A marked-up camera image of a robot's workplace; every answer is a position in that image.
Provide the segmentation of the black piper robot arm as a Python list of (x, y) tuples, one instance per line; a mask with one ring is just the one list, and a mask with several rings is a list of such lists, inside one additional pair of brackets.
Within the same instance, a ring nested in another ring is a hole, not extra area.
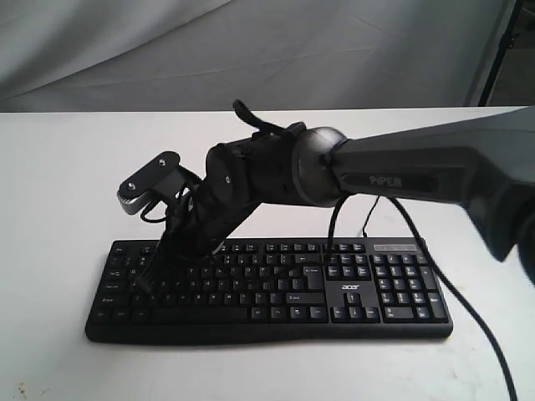
[(358, 140), (233, 109), (253, 132), (212, 147), (204, 178), (166, 151), (118, 189), (130, 215), (166, 205), (162, 262), (213, 254), (261, 204), (330, 208), (366, 194), (458, 205), (496, 260), (517, 250), (533, 277), (533, 107)]

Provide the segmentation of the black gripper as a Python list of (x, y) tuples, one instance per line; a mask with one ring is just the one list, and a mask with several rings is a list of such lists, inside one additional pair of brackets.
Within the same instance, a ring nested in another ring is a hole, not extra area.
[(153, 292), (166, 264), (210, 256), (255, 210), (254, 200), (235, 196), (223, 200), (222, 193), (203, 180), (180, 203), (178, 212), (167, 217), (160, 246), (147, 255), (135, 277), (135, 287)]

